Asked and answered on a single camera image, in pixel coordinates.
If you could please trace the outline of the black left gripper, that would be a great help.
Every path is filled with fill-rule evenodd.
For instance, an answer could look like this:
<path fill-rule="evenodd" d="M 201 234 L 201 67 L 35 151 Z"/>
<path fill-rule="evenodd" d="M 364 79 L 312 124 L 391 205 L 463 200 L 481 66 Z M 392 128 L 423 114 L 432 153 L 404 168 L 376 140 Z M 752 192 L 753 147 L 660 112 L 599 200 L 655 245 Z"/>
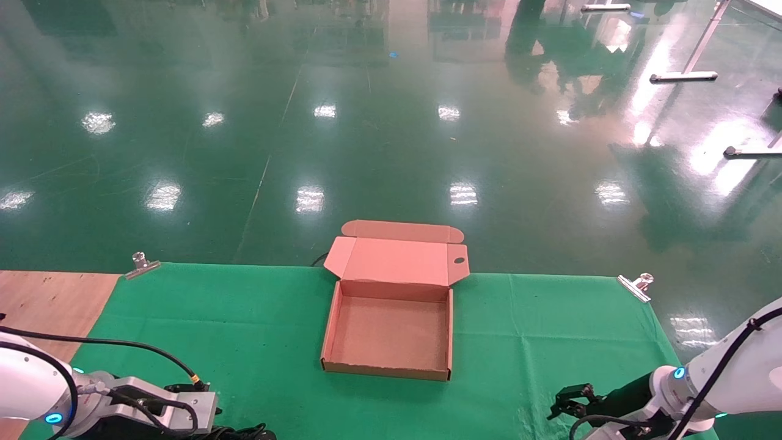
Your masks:
<path fill-rule="evenodd" d="M 193 439 L 208 434 L 212 428 L 199 429 L 195 434 L 166 434 L 157 427 L 131 419 L 101 419 L 82 434 L 83 439 Z"/>

